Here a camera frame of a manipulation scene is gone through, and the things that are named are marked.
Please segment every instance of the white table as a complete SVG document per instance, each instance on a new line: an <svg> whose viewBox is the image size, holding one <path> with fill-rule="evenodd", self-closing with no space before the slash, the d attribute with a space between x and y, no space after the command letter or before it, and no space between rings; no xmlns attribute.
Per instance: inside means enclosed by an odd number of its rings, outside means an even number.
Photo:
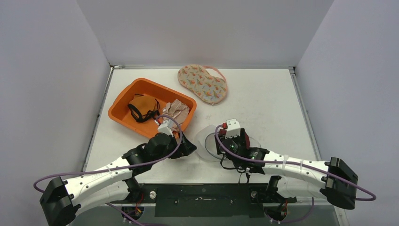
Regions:
<svg viewBox="0 0 399 226"><path fill-rule="evenodd" d="M246 132L263 148L277 153L316 160L301 106L288 69L222 69L229 93L211 106L177 81L178 69L115 69L90 147L86 171L95 170L122 156L148 138L108 117L117 95L137 78L147 78L194 98L197 110L184 132L189 140L208 125L237 118ZM139 183L237 183L239 174L224 170L218 162L203 161L196 153L176 160L167 159L136 177ZM269 176L252 175L251 183L267 183Z"/></svg>

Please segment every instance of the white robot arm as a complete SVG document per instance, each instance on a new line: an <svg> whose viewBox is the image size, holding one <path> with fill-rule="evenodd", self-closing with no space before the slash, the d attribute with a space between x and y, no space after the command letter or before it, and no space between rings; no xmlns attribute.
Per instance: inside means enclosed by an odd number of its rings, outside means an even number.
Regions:
<svg viewBox="0 0 399 226"><path fill-rule="evenodd" d="M181 145L178 145L171 123L166 120L147 144L129 150L115 161L97 169L98 173L67 180L60 177L52 179L40 199L48 225L65 226L90 208L124 200L129 194L138 195L140 185L135 176L149 171L161 158L180 158L197 149L183 133L180 138Z"/></svg>
<svg viewBox="0 0 399 226"><path fill-rule="evenodd" d="M227 120L216 131L215 139L218 154L225 155L238 169L278 176L272 177L268 186L282 198L316 197L343 209L355 207L356 188L337 178L356 185L358 176L341 159L310 161L250 147L248 135L236 119Z"/></svg>

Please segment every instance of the screw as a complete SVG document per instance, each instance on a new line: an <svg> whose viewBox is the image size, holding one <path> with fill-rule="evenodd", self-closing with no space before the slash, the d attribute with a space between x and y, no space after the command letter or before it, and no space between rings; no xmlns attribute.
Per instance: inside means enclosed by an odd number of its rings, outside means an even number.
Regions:
<svg viewBox="0 0 399 226"><path fill-rule="evenodd" d="M157 197L157 193L155 191L150 192L150 198L155 199Z"/></svg>
<svg viewBox="0 0 399 226"><path fill-rule="evenodd" d="M257 192L257 191L252 191L252 192L251 192L251 197L252 197L252 198L256 198L257 195L258 195L258 192Z"/></svg>

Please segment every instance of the white wall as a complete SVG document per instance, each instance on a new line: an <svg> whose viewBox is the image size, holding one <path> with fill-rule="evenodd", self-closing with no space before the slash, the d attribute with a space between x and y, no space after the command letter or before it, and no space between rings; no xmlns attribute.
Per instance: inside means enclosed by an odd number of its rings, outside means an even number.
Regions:
<svg viewBox="0 0 399 226"><path fill-rule="evenodd" d="M355 226L399 225L398 10L335 0L296 69L322 158L344 159L377 195L347 211Z"/></svg>
<svg viewBox="0 0 399 226"><path fill-rule="evenodd" d="M112 65L299 63L333 0L78 0Z"/></svg>
<svg viewBox="0 0 399 226"><path fill-rule="evenodd" d="M0 2L0 225L46 225L32 184L81 170L109 69L75 0Z"/></svg>

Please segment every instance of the black cable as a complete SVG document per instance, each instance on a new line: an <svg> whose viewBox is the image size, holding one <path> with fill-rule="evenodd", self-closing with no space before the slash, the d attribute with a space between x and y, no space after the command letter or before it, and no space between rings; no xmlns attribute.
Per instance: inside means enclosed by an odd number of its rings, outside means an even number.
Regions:
<svg viewBox="0 0 399 226"><path fill-rule="evenodd" d="M222 158L221 158L221 160L220 160L220 165L222 166L222 168L223 169L225 169L225 170L236 170L237 168L236 167L234 167L234 168L229 168L229 167L224 167L223 166L223 160L224 160L224 158L226 157L224 154L222 154L223 156L222 156Z"/></svg>
<svg viewBox="0 0 399 226"><path fill-rule="evenodd" d="M243 174L243 173L240 173L240 174L239 174L239 178L238 178L238 184L240 184L240 182L239 182L239 181L241 180L241 176L242 176L242 174Z"/></svg>
<svg viewBox="0 0 399 226"><path fill-rule="evenodd" d="M251 175L249 173L245 173L245 176L247 177L247 184L249 184L249 178L251 177Z"/></svg>
<svg viewBox="0 0 399 226"><path fill-rule="evenodd" d="M244 169L240 169L240 168L236 167L236 170L237 170L238 173L245 173Z"/></svg>

